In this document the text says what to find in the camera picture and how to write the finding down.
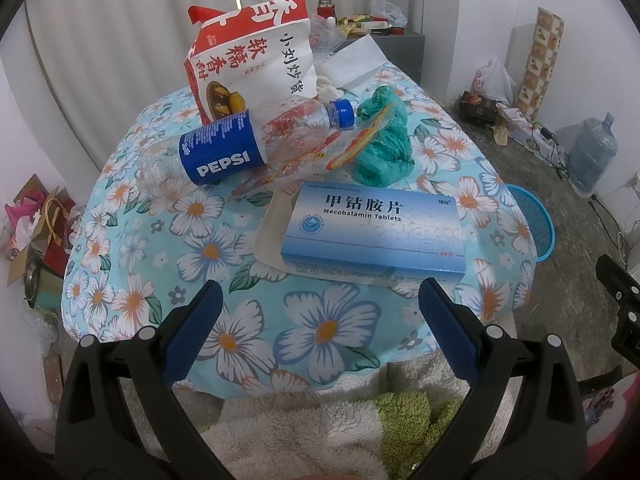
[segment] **patterned cardboard panel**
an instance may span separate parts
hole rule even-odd
[[[531,123],[536,120],[556,66],[563,31],[564,21],[560,16],[538,8],[531,51],[516,99],[516,108]]]

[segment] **red and white paper bag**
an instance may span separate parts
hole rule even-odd
[[[296,94],[315,97],[305,0],[274,0],[223,14],[190,7],[201,22],[184,66],[202,124]]]

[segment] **green plush fabric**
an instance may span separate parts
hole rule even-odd
[[[460,402],[431,408],[422,392],[383,394],[374,402],[382,423],[381,458],[390,480],[405,480],[428,455],[456,415]]]
[[[411,142],[406,131],[406,105],[391,86],[379,86],[356,112],[359,121],[368,121],[386,105],[394,106],[388,125],[355,157],[353,178],[365,186],[387,187],[414,169]]]

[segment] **floral tablecloth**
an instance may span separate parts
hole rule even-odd
[[[536,249],[513,197],[460,127],[395,66],[389,84],[406,102],[414,172],[394,187],[455,197],[467,272],[451,292],[488,322],[529,299]],[[225,308],[185,386],[223,398],[329,387],[344,372],[433,352],[436,342],[401,287],[290,276],[256,261],[252,245],[270,200],[229,201],[242,179],[163,196],[136,187],[140,149],[200,126],[188,88],[145,108],[107,161],[88,202],[65,273],[65,329],[79,339],[131,337],[217,280]],[[326,180],[348,180],[344,170]]]

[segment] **blue bottle cap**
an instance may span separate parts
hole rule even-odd
[[[338,128],[341,130],[345,128],[351,128],[355,123],[355,116],[353,114],[353,107],[348,99],[337,99],[331,101],[331,104],[335,108],[335,113],[338,119]]]

